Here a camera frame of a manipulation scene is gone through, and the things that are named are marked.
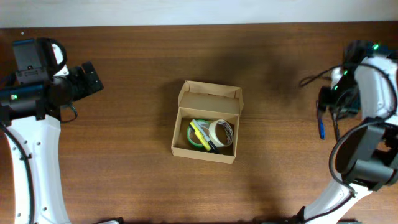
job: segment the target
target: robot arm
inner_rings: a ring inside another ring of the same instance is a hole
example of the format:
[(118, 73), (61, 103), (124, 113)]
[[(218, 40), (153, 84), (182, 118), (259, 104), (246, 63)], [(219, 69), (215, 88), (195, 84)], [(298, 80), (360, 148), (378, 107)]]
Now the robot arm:
[(69, 223), (58, 163), (60, 109), (103, 85), (90, 62), (69, 70), (56, 40), (17, 41), (13, 49), (19, 85), (0, 90), (0, 120), (12, 154), (15, 223)]
[[(327, 107), (337, 116), (355, 115), (361, 109), (364, 120), (342, 138), (336, 136), (338, 181), (333, 179), (316, 201), (302, 209), (298, 217), (303, 223), (336, 223), (357, 201), (398, 179), (396, 53), (357, 41), (346, 49), (342, 67), (333, 70), (331, 87), (321, 89), (318, 114)], [(387, 152), (377, 149), (382, 141)]]

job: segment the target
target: wood grain surface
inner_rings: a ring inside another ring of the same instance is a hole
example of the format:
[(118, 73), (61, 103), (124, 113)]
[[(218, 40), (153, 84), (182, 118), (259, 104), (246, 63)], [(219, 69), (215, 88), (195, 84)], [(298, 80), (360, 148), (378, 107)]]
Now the wood grain surface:
[[(12, 41), (31, 37), (59, 40), (70, 67), (91, 60), (105, 86), (76, 102), (79, 118), (62, 125), (72, 223), (236, 222), (290, 217), (321, 194), (335, 141), (329, 117), (319, 140), (315, 100), (328, 82), (298, 82), (340, 63), (352, 40), (398, 49), (398, 22), (0, 29), (2, 76), (16, 69)], [(184, 80), (243, 88), (232, 165), (172, 156)], [(342, 132), (358, 121), (341, 122)], [(0, 223), (12, 223), (12, 161), (6, 140), (0, 144)], [(397, 197), (396, 185), (384, 187), (345, 218), (398, 223)]]

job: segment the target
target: yellow highlighter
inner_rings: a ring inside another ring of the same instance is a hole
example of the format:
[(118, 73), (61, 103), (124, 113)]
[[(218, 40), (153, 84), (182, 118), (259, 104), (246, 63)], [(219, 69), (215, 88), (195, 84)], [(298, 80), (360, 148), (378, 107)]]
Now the yellow highlighter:
[(195, 135), (198, 137), (199, 141), (203, 144), (205, 149), (207, 151), (210, 151), (211, 150), (210, 145), (206, 142), (205, 137), (203, 137), (203, 135), (201, 134), (199, 129), (195, 126), (195, 124), (191, 121), (191, 123), (189, 123), (189, 126), (194, 130)]

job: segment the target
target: masking tape roll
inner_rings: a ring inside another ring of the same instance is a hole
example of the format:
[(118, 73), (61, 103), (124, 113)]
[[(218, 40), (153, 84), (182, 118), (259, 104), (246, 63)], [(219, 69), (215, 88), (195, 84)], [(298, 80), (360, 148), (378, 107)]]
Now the masking tape roll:
[[(225, 130), (225, 134), (226, 134), (226, 143), (223, 144), (220, 140), (218, 140), (217, 134), (216, 134), (216, 126), (221, 125), (224, 130)], [(214, 121), (210, 124), (209, 127), (209, 135), (210, 135), (210, 139), (211, 141), (213, 141), (214, 145), (216, 147), (227, 147), (230, 146), (233, 142), (233, 137), (234, 137), (234, 133), (232, 130), (231, 125), (229, 125), (229, 123), (225, 120), (219, 119), (217, 121)]]
[[(208, 122), (208, 121), (205, 121), (205, 120), (197, 120), (197, 122), (198, 122), (198, 124), (200, 125), (200, 127), (202, 128), (202, 129), (207, 129), (207, 130), (209, 130), (209, 127), (210, 127), (210, 123)], [(191, 133), (192, 133), (192, 128), (190, 128), (189, 126), (188, 126), (188, 129), (187, 129), (187, 139), (188, 139), (188, 141), (189, 141), (189, 143), (191, 143), (191, 145), (192, 146), (195, 146), (195, 147), (197, 147), (197, 148), (203, 148), (203, 145), (201, 144), (201, 143), (195, 143), (195, 142), (193, 142), (192, 141), (192, 139), (191, 139)]]

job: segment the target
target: cardboard box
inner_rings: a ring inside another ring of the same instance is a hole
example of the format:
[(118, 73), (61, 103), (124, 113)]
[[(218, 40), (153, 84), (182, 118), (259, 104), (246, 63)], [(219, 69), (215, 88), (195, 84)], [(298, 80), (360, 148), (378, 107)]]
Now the cardboard box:
[[(173, 155), (232, 164), (236, 157), (242, 109), (243, 97), (240, 87), (185, 81), (178, 96), (178, 113), (172, 141)], [(220, 154), (194, 148), (188, 142), (186, 134), (192, 119), (226, 120), (234, 130), (232, 145), (219, 148)]]

